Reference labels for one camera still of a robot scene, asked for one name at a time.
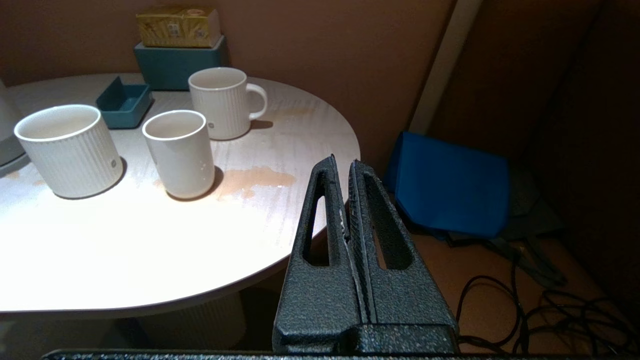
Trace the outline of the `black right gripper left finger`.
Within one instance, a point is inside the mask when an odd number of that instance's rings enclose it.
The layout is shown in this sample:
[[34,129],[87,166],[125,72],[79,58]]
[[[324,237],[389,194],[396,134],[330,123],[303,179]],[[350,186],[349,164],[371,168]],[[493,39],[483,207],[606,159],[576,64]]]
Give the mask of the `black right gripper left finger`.
[[[308,260],[319,198],[326,211],[327,266]],[[275,353],[337,353],[343,333],[361,322],[348,230],[338,164],[330,155],[311,170],[273,324]]]

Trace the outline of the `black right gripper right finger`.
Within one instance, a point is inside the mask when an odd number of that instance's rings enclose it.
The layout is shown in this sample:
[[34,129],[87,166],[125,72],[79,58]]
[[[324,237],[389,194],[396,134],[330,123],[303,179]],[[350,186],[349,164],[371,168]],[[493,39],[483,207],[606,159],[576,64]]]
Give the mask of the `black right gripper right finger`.
[[456,354],[457,321],[374,170],[349,167],[349,251],[360,354]]

